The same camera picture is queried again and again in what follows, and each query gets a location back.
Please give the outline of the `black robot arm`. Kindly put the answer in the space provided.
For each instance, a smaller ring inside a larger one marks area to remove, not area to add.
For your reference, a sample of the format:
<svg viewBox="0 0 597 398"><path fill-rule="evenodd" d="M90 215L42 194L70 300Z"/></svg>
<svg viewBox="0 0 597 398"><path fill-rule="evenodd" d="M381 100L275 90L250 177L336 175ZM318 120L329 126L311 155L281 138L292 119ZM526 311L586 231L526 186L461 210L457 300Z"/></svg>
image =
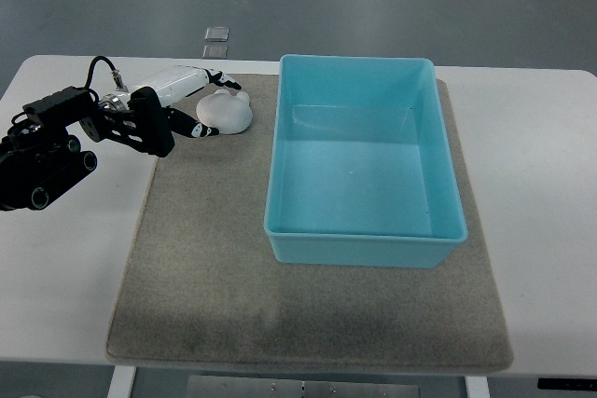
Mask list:
<svg viewBox="0 0 597 398"><path fill-rule="evenodd" d="M135 91L123 110L101 105L88 89L68 87L23 106L1 139L1 209L40 211L91 174L97 157L67 128L78 123L94 142L125 144L167 156L174 138L157 93Z"/></svg>

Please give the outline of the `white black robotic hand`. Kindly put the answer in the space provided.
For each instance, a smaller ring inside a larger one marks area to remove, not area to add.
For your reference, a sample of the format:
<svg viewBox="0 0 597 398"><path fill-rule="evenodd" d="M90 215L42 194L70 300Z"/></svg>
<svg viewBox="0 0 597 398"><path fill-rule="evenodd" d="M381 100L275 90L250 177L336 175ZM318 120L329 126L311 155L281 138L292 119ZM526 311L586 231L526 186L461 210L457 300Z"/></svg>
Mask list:
<svg viewBox="0 0 597 398"><path fill-rule="evenodd" d="M106 94L100 101L104 108L124 111L132 93L140 88L152 88L160 101L171 131L180 135L199 138L222 134L216 128L202 124L197 114L193 117L174 108L174 105L208 85L218 89L226 89L232 94L242 91L242 87L229 75L215 69L204 69L195 66L174 65L147 77L132 86L131 89L119 88Z"/></svg>

